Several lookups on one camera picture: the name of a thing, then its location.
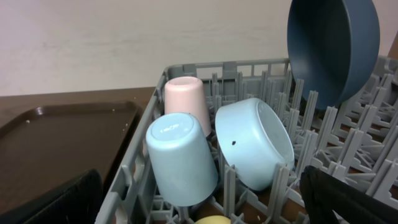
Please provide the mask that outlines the light blue bowl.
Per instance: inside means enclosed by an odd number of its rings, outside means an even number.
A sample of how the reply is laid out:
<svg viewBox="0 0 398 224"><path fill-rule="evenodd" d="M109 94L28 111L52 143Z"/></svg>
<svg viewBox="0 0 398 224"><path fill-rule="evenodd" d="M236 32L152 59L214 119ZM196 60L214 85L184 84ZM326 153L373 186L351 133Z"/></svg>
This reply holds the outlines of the light blue bowl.
<svg viewBox="0 0 398 224"><path fill-rule="evenodd" d="M270 186L278 164L294 166L289 135L274 110L258 98L222 106L216 112L215 130L229 166L240 181L261 191Z"/></svg>

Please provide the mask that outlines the dark blue plate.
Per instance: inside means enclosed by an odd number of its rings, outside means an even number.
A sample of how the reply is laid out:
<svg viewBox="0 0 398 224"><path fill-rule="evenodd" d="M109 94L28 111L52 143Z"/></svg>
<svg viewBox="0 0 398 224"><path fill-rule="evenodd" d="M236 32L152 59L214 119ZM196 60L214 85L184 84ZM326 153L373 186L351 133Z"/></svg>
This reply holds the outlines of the dark blue plate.
<svg viewBox="0 0 398 224"><path fill-rule="evenodd" d="M303 97L318 92L316 108L338 106L357 94L377 61L380 26L372 0L293 0L287 48Z"/></svg>

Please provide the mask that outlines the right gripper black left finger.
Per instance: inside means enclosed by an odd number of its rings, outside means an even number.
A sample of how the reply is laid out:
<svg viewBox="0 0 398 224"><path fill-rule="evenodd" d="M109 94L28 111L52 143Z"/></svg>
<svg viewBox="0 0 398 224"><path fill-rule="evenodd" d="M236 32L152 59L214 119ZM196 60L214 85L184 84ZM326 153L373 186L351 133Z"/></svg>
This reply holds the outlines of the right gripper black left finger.
<svg viewBox="0 0 398 224"><path fill-rule="evenodd" d="M102 202L102 179L91 169L3 213L1 223L94 223Z"/></svg>

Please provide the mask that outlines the light blue cup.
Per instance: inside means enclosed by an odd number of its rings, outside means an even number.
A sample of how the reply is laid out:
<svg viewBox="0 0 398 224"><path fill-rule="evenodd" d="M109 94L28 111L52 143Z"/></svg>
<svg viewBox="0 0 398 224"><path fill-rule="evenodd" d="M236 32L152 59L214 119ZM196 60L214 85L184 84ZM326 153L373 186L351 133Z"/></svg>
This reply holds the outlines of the light blue cup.
<svg viewBox="0 0 398 224"><path fill-rule="evenodd" d="M163 115L147 129L146 141L157 188L165 201L189 207L213 193L218 173L196 117Z"/></svg>

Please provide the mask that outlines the cream plastic spoon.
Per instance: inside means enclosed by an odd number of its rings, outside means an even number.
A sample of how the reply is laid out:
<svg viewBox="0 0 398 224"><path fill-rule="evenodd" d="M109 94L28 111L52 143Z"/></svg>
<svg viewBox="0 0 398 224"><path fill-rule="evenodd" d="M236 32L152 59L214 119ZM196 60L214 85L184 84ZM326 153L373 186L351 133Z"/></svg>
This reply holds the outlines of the cream plastic spoon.
<svg viewBox="0 0 398 224"><path fill-rule="evenodd" d="M231 220L221 215L212 215L199 219L195 224L231 224Z"/></svg>

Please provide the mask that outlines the pink cup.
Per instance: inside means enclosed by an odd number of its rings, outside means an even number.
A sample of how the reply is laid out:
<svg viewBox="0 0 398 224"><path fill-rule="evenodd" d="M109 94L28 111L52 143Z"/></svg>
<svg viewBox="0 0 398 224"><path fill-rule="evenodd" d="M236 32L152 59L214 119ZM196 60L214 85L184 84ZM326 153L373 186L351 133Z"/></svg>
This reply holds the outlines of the pink cup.
<svg viewBox="0 0 398 224"><path fill-rule="evenodd" d="M197 77L178 77L164 86L165 114L190 113L199 120L205 137L211 134L203 82Z"/></svg>

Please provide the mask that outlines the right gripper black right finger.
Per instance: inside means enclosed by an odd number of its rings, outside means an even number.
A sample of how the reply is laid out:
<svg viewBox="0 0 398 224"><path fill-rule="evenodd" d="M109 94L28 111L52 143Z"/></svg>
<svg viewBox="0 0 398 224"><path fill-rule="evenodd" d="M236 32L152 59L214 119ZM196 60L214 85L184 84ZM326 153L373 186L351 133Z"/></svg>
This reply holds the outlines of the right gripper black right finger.
<svg viewBox="0 0 398 224"><path fill-rule="evenodd" d="M397 224L397 210L319 168L306 166L299 186L311 224L337 224L336 215L350 224Z"/></svg>

